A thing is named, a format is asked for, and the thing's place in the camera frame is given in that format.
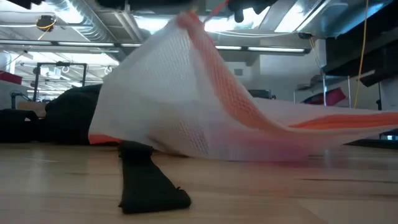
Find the ceiling pipe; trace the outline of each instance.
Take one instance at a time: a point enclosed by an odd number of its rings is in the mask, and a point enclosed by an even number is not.
[[[87,27],[73,27],[87,40],[92,42],[115,42],[117,39],[109,31],[109,29],[102,23],[101,19],[95,12],[87,5],[84,0],[46,0],[46,3],[53,6],[58,17],[67,23],[69,19],[76,19],[82,17],[80,25]],[[120,50],[118,53],[108,53],[109,56],[119,60],[120,62],[126,58],[126,54]]]

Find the wooden floor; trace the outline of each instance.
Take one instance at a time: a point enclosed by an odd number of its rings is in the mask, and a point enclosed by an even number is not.
[[[123,215],[114,147],[0,144],[0,223],[398,223],[398,151],[344,146],[307,161],[154,156],[188,210]]]

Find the ductwork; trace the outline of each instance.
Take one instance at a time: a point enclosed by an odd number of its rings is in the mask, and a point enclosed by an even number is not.
[[[115,36],[101,22],[101,19],[87,5],[84,0],[46,0],[46,3],[54,7],[58,17],[67,23],[79,23],[83,27],[74,27],[81,35],[92,42],[117,42]],[[120,50],[118,53],[108,53],[109,56],[120,62],[126,58],[126,54]]]

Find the ceiling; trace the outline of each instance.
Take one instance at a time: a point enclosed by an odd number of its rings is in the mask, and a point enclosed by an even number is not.
[[[224,0],[197,0],[189,5],[134,11],[133,14],[102,8],[94,0],[46,0],[39,6],[33,5],[29,11],[0,0],[0,39],[37,40],[44,33],[36,28],[36,20],[41,15],[51,15],[57,18],[56,26],[52,32],[45,33],[41,40],[143,43],[179,12],[196,8],[200,19],[205,19],[222,2]],[[390,2],[369,0],[369,15]],[[216,45],[306,49],[310,48],[309,41],[300,39],[294,32],[309,32],[316,38],[347,32],[363,21],[364,0],[278,0],[259,15],[252,9],[245,9],[244,17],[244,21],[237,24],[232,13],[224,7],[206,23],[205,30]],[[0,50],[6,50],[16,57],[27,47],[0,45]],[[30,80],[34,78],[32,67],[35,63],[61,60],[88,63],[87,79],[100,82],[104,71],[108,67],[118,66],[131,51],[114,47],[31,46],[28,54],[16,60],[16,73]],[[220,52],[226,61],[248,64],[255,61],[259,54],[267,54]],[[71,67],[62,75],[77,80],[82,77],[82,69]],[[43,90],[71,87],[70,82],[49,83],[40,83],[39,87]],[[25,81],[24,84],[30,86],[31,81]]]

